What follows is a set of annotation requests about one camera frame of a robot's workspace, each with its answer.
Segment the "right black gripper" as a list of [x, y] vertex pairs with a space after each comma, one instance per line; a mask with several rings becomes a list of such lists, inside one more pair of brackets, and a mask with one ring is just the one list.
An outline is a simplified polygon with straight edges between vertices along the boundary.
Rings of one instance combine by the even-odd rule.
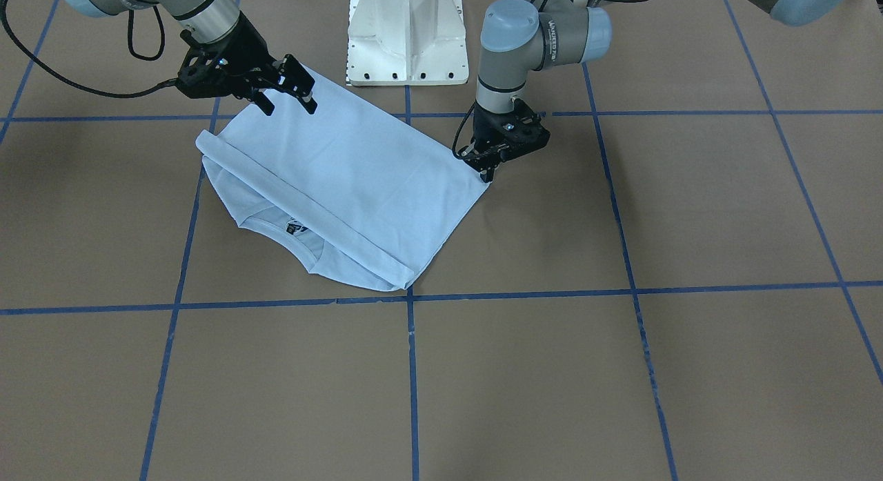
[[310, 115], [315, 114], [315, 78], [292, 54], [277, 61], [267, 43], [245, 15], [225, 37], [214, 43], [198, 43], [184, 30], [181, 38], [189, 50], [179, 69], [176, 88], [192, 99], [233, 97], [248, 99], [271, 116], [275, 106], [262, 89], [279, 82], [282, 92], [295, 97]]

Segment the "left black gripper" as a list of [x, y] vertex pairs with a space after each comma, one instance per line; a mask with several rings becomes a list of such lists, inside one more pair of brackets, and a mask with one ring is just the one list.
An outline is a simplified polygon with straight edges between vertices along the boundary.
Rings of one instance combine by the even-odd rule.
[[464, 147], [464, 163], [489, 184], [502, 163], [545, 148], [549, 139], [542, 118], [520, 98], [514, 100], [513, 110], [502, 114], [477, 106], [473, 138]]

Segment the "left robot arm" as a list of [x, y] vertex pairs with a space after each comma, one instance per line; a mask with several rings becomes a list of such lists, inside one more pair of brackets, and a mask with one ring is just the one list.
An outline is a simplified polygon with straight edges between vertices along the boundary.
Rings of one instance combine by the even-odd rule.
[[613, 40], [606, 3], [649, 0], [497, 0], [484, 16], [472, 139], [452, 154], [485, 183], [500, 164], [546, 147], [549, 132], [524, 101], [528, 75], [601, 59]]

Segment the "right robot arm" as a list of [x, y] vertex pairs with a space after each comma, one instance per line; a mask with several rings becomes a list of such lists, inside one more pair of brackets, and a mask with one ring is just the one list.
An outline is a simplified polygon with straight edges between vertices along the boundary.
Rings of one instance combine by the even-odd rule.
[[189, 50], [172, 85], [190, 99], [236, 97], [271, 115], [264, 94], [275, 89], [294, 97], [309, 114], [315, 79], [293, 55], [275, 59], [264, 38], [235, 0], [64, 0], [88, 17], [111, 17], [124, 10], [159, 6], [182, 28]]

